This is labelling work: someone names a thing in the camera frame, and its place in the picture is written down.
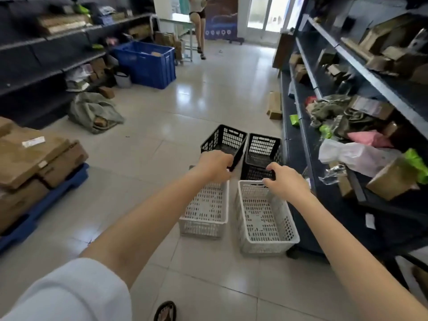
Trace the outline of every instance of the blue bin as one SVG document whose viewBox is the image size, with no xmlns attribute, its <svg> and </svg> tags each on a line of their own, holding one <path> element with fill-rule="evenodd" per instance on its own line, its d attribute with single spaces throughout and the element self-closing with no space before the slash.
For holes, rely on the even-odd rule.
<svg viewBox="0 0 428 321">
<path fill-rule="evenodd" d="M 132 41 L 116 47 L 114 54 L 119 65 L 129 69 L 132 83 L 165 89 L 176 79 L 173 47 Z"/>
</svg>

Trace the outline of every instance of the pink plastic bag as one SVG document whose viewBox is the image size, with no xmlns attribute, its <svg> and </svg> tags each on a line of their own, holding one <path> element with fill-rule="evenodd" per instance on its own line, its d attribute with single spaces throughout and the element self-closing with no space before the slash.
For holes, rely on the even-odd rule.
<svg viewBox="0 0 428 321">
<path fill-rule="evenodd" d="M 348 133 L 348 137 L 351 141 L 361 143 L 364 145 L 370 145 L 375 148 L 393 148 L 391 141 L 379 133 L 377 130 L 370 130 L 368 132 L 354 132 Z"/>
</svg>

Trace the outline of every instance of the banner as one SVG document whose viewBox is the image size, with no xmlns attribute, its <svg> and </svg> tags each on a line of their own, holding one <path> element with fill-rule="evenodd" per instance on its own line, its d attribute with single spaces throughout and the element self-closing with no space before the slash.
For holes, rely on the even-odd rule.
<svg viewBox="0 0 428 321">
<path fill-rule="evenodd" d="M 205 39 L 232 39 L 238 33 L 238 0 L 208 0 Z"/>
</svg>

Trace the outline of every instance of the person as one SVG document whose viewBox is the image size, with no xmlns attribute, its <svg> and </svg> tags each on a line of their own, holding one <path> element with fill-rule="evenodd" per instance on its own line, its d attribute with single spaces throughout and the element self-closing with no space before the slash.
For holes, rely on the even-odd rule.
<svg viewBox="0 0 428 321">
<path fill-rule="evenodd" d="M 205 7 L 207 0 L 189 0 L 190 3 L 190 20 L 195 24 L 196 41 L 198 42 L 198 53 L 201 54 L 201 59 L 206 59 L 204 54 L 205 45 Z"/>
<path fill-rule="evenodd" d="M 193 169 L 121 217 L 80 258 L 31 285 L 3 321 L 131 321 L 129 289 L 137 276 L 200 189 L 231 177 L 232 162 L 221 151 L 202 153 Z M 302 214 L 363 320 L 428 320 L 425 307 L 323 207 L 300 174 L 277 163 L 267 169 L 276 180 L 263 182 Z M 155 320 L 175 320 L 176 313 L 165 302 Z"/>
</svg>

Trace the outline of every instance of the black sandal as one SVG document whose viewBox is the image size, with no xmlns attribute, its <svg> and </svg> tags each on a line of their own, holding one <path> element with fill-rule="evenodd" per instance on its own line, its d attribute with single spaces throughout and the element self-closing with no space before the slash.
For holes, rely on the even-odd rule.
<svg viewBox="0 0 428 321">
<path fill-rule="evenodd" d="M 175 306 L 174 302 L 172 301 L 166 301 L 163 302 L 158 309 L 156 310 L 156 313 L 154 314 L 154 321 L 175 321 L 177 318 L 177 307 Z"/>
</svg>

